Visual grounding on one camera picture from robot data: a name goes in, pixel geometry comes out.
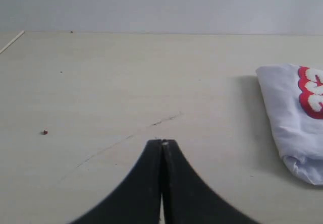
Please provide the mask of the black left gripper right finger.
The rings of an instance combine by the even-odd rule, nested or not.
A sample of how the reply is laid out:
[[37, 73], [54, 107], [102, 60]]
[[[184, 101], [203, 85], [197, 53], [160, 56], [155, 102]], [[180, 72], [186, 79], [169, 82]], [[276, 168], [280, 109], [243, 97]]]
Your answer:
[[162, 148], [165, 223], [257, 223], [203, 181], [175, 140], [162, 141]]

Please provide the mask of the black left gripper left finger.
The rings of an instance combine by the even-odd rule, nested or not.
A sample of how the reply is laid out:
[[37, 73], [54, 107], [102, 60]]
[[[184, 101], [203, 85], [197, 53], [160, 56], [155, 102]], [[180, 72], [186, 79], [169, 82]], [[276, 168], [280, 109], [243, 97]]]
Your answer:
[[159, 223], [162, 143], [149, 140], [124, 180], [73, 223]]

